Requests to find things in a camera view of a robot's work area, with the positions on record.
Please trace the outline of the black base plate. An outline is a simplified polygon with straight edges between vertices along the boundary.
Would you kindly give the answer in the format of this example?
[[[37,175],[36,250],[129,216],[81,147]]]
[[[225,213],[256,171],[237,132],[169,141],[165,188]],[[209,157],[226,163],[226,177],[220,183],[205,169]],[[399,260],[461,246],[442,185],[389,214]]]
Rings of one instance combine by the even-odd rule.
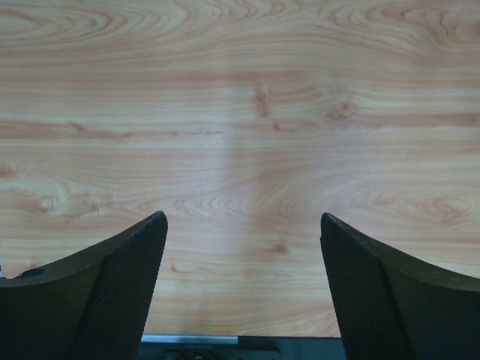
[[[345,359],[336,337],[237,336],[237,345],[142,343],[138,359]]]

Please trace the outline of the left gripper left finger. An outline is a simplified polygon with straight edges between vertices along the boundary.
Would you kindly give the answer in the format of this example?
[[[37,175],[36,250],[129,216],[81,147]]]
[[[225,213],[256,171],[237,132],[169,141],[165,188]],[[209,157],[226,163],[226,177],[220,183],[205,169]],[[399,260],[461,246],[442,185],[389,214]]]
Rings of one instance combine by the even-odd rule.
[[[167,240],[157,211],[63,259],[1,279],[2,359],[135,359]]]

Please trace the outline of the aluminium frame rail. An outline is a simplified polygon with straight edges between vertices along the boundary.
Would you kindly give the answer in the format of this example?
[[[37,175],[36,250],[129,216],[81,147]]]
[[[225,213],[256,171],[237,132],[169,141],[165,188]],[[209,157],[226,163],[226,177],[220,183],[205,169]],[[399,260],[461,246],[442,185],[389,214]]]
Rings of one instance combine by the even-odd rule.
[[[239,338],[223,335],[144,334],[141,342],[146,344],[237,345]]]

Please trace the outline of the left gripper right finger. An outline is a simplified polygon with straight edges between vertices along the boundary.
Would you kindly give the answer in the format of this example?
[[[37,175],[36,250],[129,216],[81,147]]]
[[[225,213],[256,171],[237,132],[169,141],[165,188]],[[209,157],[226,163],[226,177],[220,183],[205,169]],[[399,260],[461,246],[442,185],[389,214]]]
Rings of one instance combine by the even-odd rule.
[[[325,213],[321,250],[348,359],[478,359],[479,279]]]

